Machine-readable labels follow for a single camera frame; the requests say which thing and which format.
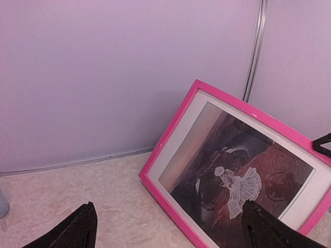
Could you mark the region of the photo print with white border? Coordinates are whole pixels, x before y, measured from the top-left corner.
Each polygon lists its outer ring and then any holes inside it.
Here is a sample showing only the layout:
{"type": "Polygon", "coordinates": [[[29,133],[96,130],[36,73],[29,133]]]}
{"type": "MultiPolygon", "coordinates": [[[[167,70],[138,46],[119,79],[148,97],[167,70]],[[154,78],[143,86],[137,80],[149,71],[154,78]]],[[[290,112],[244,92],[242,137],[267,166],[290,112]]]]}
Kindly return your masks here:
{"type": "Polygon", "coordinates": [[[218,247],[243,247],[245,201],[285,214],[314,168],[261,132],[207,102],[159,177],[218,247]]]}

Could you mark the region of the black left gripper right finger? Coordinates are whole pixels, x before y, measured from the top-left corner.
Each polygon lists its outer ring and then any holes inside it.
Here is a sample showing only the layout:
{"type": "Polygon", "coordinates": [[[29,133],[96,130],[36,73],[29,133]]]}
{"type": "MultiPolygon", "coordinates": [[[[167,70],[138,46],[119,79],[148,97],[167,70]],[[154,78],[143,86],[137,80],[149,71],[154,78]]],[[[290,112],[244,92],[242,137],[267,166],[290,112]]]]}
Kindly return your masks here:
{"type": "Polygon", "coordinates": [[[241,220],[244,247],[323,248],[324,246],[291,229],[254,201],[243,205],[241,220]]]}

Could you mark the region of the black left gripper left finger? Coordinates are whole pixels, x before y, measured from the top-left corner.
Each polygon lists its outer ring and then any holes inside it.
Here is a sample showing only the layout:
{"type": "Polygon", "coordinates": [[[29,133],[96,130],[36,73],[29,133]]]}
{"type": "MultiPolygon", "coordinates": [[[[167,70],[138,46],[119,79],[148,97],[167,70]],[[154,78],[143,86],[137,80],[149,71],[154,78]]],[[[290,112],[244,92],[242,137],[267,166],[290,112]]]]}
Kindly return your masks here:
{"type": "Polygon", "coordinates": [[[72,214],[56,225],[52,230],[25,248],[94,248],[97,234],[97,213],[92,202],[82,204],[72,214]]]}

